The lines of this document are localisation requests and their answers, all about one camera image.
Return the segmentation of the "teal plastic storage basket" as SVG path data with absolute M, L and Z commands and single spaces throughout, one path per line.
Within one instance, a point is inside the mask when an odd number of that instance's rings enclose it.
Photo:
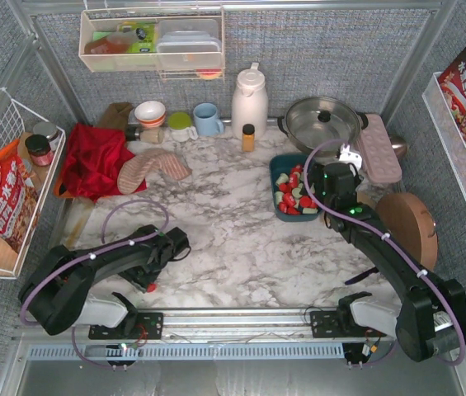
M 318 217 L 318 206 L 304 188 L 307 156 L 286 153 L 273 157 L 269 170 L 275 215 L 284 222 L 308 222 Z

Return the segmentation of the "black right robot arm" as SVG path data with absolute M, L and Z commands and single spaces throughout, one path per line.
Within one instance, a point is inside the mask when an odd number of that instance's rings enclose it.
M 457 350 L 466 352 L 466 294 L 456 280 L 442 280 L 415 261 L 390 236 L 379 216 L 356 199 L 357 176 L 346 163 L 304 164 L 304 186 L 331 228 L 364 253 L 401 301 L 395 337 L 413 361 Z

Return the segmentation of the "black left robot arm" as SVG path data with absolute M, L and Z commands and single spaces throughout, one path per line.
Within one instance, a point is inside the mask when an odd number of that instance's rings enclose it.
M 89 250 L 54 247 L 21 288 L 21 318 L 26 321 L 30 314 L 51 336 L 78 325 L 116 329 L 129 336 L 138 322 L 137 309 L 120 292 L 95 294 L 91 288 L 120 276 L 151 292 L 165 266 L 190 249 L 181 229 L 161 233 L 152 225 Z

